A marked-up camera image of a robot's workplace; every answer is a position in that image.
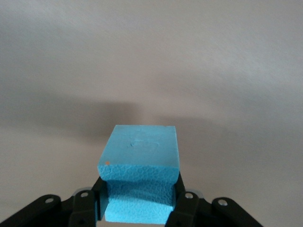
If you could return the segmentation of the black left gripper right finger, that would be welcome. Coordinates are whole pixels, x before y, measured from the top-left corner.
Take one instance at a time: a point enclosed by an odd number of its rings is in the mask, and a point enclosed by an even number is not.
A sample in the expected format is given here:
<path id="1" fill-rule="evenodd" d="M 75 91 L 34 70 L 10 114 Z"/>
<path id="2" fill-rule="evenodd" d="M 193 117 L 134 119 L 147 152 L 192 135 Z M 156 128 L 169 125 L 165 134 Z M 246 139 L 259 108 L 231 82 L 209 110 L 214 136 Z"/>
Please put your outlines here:
<path id="1" fill-rule="evenodd" d="M 170 213 L 165 227 L 195 227 L 196 210 L 199 204 L 199 197 L 185 189 L 181 174 L 174 184 L 175 206 Z"/>

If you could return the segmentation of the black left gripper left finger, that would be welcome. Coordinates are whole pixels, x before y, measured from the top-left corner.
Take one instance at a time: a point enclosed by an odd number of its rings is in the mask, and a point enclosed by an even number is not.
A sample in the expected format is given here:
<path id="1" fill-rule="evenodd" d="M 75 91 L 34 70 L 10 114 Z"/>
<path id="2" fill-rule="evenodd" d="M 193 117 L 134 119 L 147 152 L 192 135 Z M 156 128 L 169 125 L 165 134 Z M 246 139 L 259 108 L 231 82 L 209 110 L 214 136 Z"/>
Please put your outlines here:
<path id="1" fill-rule="evenodd" d="M 81 190 L 74 196 L 73 227 L 96 227 L 107 206 L 107 183 L 98 178 L 90 190 Z"/>

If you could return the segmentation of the light blue foam cube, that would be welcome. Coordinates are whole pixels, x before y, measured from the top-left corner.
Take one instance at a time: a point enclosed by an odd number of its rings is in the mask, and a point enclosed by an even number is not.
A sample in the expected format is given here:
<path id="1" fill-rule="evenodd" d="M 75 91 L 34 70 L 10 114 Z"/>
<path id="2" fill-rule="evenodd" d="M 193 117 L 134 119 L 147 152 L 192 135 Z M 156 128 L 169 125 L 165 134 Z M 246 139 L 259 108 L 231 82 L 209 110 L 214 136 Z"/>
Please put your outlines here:
<path id="1" fill-rule="evenodd" d="M 115 126 L 98 163 L 107 184 L 105 220 L 164 225 L 175 207 L 179 169 L 174 126 Z"/>

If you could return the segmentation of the brown table cover sheet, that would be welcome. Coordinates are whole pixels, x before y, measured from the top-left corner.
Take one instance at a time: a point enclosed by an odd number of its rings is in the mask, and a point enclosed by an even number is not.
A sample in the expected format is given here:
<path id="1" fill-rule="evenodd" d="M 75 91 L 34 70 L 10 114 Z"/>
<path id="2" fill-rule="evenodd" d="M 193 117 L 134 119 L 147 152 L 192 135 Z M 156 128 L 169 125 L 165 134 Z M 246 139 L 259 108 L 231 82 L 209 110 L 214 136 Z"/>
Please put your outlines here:
<path id="1" fill-rule="evenodd" d="M 0 222 L 174 125 L 185 187 L 303 227 L 303 0 L 0 0 Z"/>

